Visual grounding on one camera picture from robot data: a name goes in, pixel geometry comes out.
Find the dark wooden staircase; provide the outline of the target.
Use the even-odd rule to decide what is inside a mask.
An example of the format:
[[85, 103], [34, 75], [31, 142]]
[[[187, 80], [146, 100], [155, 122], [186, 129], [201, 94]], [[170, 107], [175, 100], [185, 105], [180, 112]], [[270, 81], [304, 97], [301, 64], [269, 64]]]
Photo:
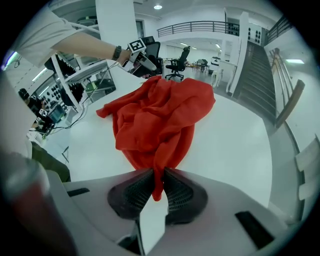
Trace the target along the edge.
[[233, 96], [254, 108], [272, 123], [276, 121], [274, 79], [263, 47], [252, 42], [247, 43], [243, 67]]

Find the white metal shelf rack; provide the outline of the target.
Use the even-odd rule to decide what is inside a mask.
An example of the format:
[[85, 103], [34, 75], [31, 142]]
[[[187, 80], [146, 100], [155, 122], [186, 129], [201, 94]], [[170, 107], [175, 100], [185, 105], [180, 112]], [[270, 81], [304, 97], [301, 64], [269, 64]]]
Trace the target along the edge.
[[[61, 51], [56, 50], [54, 54], [57, 54], [62, 60], [64, 60], [66, 63], [68, 63], [68, 60], [65, 58], [65, 56], [62, 54]], [[85, 79], [101, 72], [102, 70], [107, 70], [107, 69], [108, 69], [108, 62], [106, 60], [95, 58], [95, 62], [92, 61], [92, 62], [90, 62], [90, 65], [81, 67], [79, 70], [75, 70], [75, 74], [71, 75], [67, 79], [67, 81], [68, 82], [76, 82], [76, 83], [79, 82], [82, 84], [82, 82]], [[72, 106], [72, 107], [75, 111], [79, 111], [82, 109], [82, 107], [79, 105], [79, 103], [78, 104], [74, 103], [74, 104], [75, 104], [75, 106]]]

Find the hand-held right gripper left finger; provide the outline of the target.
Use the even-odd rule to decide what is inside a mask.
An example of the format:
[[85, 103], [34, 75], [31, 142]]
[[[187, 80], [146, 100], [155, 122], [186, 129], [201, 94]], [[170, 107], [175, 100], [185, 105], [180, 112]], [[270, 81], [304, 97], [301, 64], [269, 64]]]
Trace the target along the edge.
[[65, 182], [76, 207], [112, 242], [132, 233], [155, 187], [151, 168], [84, 181]]

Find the wooden stair handrail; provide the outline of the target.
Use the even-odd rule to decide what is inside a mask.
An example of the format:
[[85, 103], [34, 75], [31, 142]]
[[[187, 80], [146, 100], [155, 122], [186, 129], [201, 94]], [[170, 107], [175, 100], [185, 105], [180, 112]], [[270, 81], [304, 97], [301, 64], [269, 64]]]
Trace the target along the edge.
[[281, 88], [282, 100], [285, 105], [291, 98], [294, 92], [294, 86], [289, 71], [280, 55], [280, 49], [274, 48], [270, 52], [271, 57], [271, 70], [273, 75], [277, 75]]

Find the black mezzanine railing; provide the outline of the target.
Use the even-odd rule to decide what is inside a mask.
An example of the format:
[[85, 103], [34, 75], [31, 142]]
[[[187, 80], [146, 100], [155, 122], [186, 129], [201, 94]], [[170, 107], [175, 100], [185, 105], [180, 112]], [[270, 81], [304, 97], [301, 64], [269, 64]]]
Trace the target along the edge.
[[238, 37], [240, 34], [240, 25], [225, 21], [201, 20], [177, 23], [157, 30], [159, 38], [188, 32], [217, 32]]

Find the row of black hanging bags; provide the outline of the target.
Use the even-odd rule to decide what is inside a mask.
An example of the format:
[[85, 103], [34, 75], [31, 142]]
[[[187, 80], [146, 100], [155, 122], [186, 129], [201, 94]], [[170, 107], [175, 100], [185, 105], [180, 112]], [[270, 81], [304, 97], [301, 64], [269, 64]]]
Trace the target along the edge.
[[59, 78], [61, 84], [60, 95], [62, 101], [71, 107], [75, 107], [75, 103], [79, 104], [83, 98], [84, 87], [80, 82], [70, 82], [67, 79], [76, 73], [76, 70], [67, 62], [61, 59], [57, 54], [49, 58], [44, 66], [53, 71], [54, 75]]

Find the red shirt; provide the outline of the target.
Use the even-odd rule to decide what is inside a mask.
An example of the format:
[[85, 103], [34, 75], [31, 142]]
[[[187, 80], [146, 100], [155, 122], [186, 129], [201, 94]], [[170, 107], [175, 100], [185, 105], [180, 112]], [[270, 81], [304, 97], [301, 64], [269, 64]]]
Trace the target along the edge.
[[176, 168], [183, 160], [192, 144], [195, 124], [215, 102], [208, 83], [153, 76], [135, 91], [106, 103], [96, 114], [101, 118], [112, 115], [115, 148], [136, 170], [153, 169], [152, 197], [159, 201], [164, 169]]

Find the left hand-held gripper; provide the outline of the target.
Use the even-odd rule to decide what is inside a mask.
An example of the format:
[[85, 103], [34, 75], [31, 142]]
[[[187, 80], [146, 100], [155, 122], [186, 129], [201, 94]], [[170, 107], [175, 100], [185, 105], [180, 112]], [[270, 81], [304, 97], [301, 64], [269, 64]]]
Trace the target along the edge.
[[[137, 78], [148, 79], [153, 76], [153, 72], [156, 71], [156, 65], [149, 60], [146, 53], [146, 45], [141, 38], [127, 44], [127, 50], [130, 51], [129, 59], [126, 60], [121, 66], [129, 66], [129, 63], [135, 65], [135, 71], [131, 73]], [[152, 72], [139, 71], [142, 67]]]

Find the white ornate dressing table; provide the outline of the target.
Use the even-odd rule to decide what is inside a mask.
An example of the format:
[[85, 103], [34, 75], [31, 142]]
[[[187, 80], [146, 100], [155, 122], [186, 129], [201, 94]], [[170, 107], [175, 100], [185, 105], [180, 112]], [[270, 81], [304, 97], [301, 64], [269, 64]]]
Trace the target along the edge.
[[228, 93], [230, 91], [230, 87], [234, 80], [235, 73], [237, 71], [237, 64], [231, 63], [229, 61], [219, 60], [219, 68], [218, 71], [221, 74], [221, 81], [226, 82], [225, 92]]

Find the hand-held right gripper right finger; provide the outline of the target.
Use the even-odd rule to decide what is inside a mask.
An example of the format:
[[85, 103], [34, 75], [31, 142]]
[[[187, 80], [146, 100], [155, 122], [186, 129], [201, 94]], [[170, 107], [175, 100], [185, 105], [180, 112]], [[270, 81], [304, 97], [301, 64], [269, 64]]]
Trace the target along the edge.
[[178, 169], [164, 171], [170, 250], [259, 250], [287, 226], [240, 189]]

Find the person's left forearm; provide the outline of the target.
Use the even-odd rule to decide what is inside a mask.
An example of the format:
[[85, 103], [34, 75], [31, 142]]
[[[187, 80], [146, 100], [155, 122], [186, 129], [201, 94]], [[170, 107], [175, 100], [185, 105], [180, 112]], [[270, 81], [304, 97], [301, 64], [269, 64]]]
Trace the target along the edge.
[[[115, 48], [115, 45], [99, 40], [83, 32], [77, 32], [70, 35], [52, 47], [52, 49], [63, 53], [103, 60], [112, 60]], [[129, 50], [122, 49], [117, 62], [122, 65], [129, 59], [130, 54], [131, 52]]]

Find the black office chair with headrest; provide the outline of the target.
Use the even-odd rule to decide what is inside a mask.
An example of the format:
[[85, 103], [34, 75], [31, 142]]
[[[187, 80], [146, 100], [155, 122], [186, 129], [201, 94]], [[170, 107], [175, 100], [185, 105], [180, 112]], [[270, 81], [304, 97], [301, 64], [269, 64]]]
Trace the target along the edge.
[[184, 75], [180, 74], [179, 72], [183, 72], [186, 68], [186, 61], [187, 57], [190, 53], [190, 46], [186, 46], [183, 48], [181, 56], [177, 59], [170, 59], [170, 64], [166, 65], [165, 67], [171, 70], [170, 74], [164, 76], [165, 79], [170, 80], [171, 78], [178, 77], [180, 81], [183, 81]]

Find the person's green trousers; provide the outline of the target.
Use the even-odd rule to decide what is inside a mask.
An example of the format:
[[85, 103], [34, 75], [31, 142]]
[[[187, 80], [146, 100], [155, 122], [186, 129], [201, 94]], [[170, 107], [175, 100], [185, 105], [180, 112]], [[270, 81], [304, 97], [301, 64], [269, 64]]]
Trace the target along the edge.
[[31, 144], [33, 160], [39, 162], [46, 170], [56, 172], [63, 183], [71, 181], [69, 168], [64, 163], [54, 158], [35, 142]]

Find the brown wooden newel post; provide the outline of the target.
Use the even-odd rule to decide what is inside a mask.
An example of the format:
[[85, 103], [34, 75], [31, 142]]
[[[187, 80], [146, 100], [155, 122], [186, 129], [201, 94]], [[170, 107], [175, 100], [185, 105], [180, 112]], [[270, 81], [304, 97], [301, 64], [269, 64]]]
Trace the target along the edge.
[[283, 110], [279, 114], [279, 116], [276, 118], [275, 121], [275, 127], [278, 129], [289, 117], [289, 115], [292, 113], [294, 108], [296, 107], [303, 90], [305, 88], [305, 83], [298, 79], [296, 86], [291, 94], [291, 96], [288, 99], [288, 102], [284, 105]]

